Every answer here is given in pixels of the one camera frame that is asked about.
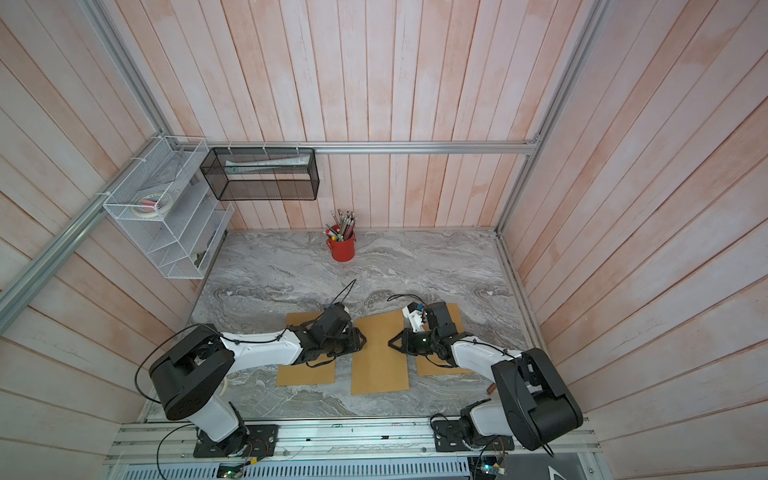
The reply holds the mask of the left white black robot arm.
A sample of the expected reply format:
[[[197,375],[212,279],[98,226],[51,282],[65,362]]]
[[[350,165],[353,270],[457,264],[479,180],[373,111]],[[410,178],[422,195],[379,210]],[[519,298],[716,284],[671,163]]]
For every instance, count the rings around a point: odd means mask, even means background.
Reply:
[[[166,418],[192,423],[202,440],[229,456],[246,443],[248,430],[217,393],[225,377],[263,366],[307,365],[321,356],[332,362],[366,343],[346,307],[335,303],[309,321],[273,333],[222,333],[197,324],[149,367],[149,376]]]

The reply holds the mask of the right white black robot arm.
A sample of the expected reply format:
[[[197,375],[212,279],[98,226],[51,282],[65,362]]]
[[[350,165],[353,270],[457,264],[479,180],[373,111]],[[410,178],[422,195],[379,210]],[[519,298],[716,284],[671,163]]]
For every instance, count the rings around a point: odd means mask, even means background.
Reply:
[[[388,341],[390,348],[437,368],[471,371],[495,388],[457,420],[441,420],[439,435],[468,448],[512,438],[534,451],[583,425],[581,408],[544,350],[506,349],[461,331],[444,302],[414,299],[402,314],[405,328]]]

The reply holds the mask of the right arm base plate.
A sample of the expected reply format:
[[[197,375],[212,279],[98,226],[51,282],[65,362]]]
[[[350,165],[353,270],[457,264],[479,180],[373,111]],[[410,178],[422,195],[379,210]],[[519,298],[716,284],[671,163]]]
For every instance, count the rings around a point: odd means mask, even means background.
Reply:
[[[485,447],[508,452],[515,448],[512,437],[482,435],[465,418],[449,419],[436,414],[429,419],[429,425],[438,452],[479,451]]]

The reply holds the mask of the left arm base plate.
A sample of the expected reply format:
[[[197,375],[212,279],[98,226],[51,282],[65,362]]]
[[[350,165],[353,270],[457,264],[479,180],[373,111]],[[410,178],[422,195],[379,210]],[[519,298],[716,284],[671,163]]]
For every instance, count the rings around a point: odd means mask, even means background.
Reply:
[[[224,440],[214,442],[197,429],[194,458],[248,457],[262,459],[274,455],[279,426],[276,424],[243,425]]]

